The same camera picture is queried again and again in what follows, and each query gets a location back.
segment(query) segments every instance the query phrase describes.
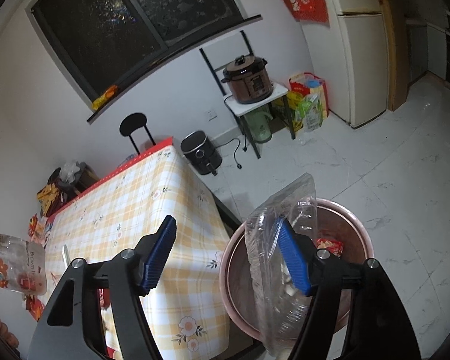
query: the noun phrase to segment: window frame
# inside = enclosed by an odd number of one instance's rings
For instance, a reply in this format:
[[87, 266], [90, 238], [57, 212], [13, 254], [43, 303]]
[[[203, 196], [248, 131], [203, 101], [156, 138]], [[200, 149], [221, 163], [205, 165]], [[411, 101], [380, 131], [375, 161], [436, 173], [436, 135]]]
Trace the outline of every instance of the window frame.
[[[97, 93], [95, 89], [90, 85], [85, 76], [79, 70], [79, 68], [72, 61], [72, 58], [66, 52], [65, 47], [62, 45], [58, 37], [49, 26], [47, 19], [44, 17], [40, 9], [40, 3], [43, 0], [32, 0], [28, 5], [28, 12], [30, 12], [29, 17], [35, 21], [35, 29], [41, 33], [42, 39], [48, 43], [48, 51], [54, 54], [54, 61], [58, 60], [60, 65], [67, 71], [68, 77], [74, 81], [75, 88], [80, 89], [84, 94], [83, 100], [89, 108], [91, 108], [92, 102], [101, 95]], [[120, 88], [118, 96], [126, 92], [129, 88], [133, 87], [142, 77], [147, 73], [157, 69], [163, 63], [168, 60], [180, 55], [181, 53], [190, 50], [197, 45], [204, 43], [210, 38], [220, 35], [221, 33], [227, 32], [241, 24], [247, 23], [250, 20], [261, 19], [260, 15], [253, 16], [246, 19], [244, 15], [244, 9], [239, 4], [238, 0], [231, 0], [234, 5], [231, 7], [232, 15], [215, 23], [207, 25], [206, 31], [195, 31], [192, 34], [186, 36], [185, 38], [178, 40], [176, 43], [167, 46], [165, 41], [159, 35], [156, 28], [152, 25], [152, 22], [145, 14], [142, 7], [139, 5], [137, 0], [123, 0], [127, 8], [132, 12], [132, 14], [137, 17], [138, 20], [142, 20], [146, 25], [147, 29], [150, 31], [151, 35], [159, 43], [161, 49], [148, 55], [146, 58], [138, 62], [136, 65], [131, 67], [126, 73], [119, 77], [115, 82], [110, 83], [110, 85], [117, 84]], [[98, 114], [103, 108], [105, 108], [109, 103], [104, 104], [99, 110], [95, 111], [94, 114], [88, 119], [89, 123], [96, 114]]]

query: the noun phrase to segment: window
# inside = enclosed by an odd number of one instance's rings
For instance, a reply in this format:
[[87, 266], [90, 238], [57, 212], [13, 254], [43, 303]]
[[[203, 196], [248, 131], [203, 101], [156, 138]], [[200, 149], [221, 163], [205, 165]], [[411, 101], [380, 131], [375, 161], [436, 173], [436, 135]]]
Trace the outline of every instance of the window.
[[39, 0], [32, 13], [90, 100], [243, 21], [234, 0]]

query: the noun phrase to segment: pressure cooker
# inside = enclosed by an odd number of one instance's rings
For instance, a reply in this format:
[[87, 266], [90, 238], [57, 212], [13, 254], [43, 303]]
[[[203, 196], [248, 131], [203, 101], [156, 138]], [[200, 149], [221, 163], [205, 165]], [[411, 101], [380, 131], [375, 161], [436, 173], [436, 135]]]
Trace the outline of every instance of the pressure cooker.
[[274, 88], [268, 77], [267, 61], [254, 55], [241, 55], [223, 70], [222, 83], [228, 83], [239, 103], [250, 104], [266, 99]]

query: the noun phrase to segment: red table edge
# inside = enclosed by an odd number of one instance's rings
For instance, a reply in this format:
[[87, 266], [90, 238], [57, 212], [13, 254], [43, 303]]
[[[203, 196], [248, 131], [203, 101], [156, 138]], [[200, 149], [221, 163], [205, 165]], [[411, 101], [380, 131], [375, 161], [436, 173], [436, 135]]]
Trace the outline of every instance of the red table edge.
[[81, 199], [86, 194], [92, 192], [95, 188], [98, 188], [99, 186], [101, 186], [103, 183], [105, 183], [106, 181], [108, 181], [112, 177], [115, 177], [116, 175], [122, 173], [124, 170], [127, 170], [131, 166], [135, 165], [137, 162], [142, 161], [144, 158], [147, 158], [147, 157], [151, 156], [152, 154], [156, 153], [157, 151], [162, 150], [165, 147], [172, 146], [172, 145], [173, 145], [173, 137], [169, 137], [169, 138], [167, 138], [165, 140], [162, 140], [160, 143], [156, 144], [155, 146], [152, 146], [150, 149], [144, 151], [143, 153], [140, 153], [135, 158], [132, 158], [130, 161], [124, 163], [122, 166], [120, 166], [117, 169], [113, 170], [111, 173], [106, 175], [104, 178], [101, 178], [100, 180], [98, 180], [94, 185], [92, 185], [91, 187], [87, 188], [84, 192], [80, 193], [80, 195], [78, 195], [76, 198], [70, 200], [67, 204], [65, 204], [64, 206], [60, 207], [57, 210], [57, 212], [53, 213], [48, 218], [47, 223], [53, 223], [55, 217], [60, 212], [65, 210], [67, 207], [69, 207], [72, 203], [74, 203], [78, 199]]

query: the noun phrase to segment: black chair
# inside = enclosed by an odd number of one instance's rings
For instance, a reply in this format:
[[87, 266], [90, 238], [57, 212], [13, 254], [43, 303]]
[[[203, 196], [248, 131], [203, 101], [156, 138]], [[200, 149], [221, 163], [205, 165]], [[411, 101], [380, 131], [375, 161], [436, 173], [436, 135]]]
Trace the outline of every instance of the black chair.
[[137, 154], [140, 154], [137, 145], [133, 142], [132, 132], [138, 130], [139, 128], [145, 128], [145, 131], [148, 134], [151, 142], [156, 145], [154, 139], [150, 135], [150, 132], [147, 128], [147, 117], [141, 112], [136, 112], [135, 114], [128, 115], [125, 119], [123, 119], [122, 123], [120, 123], [120, 134], [124, 137], [129, 137], [132, 141], [132, 145], [137, 151]]

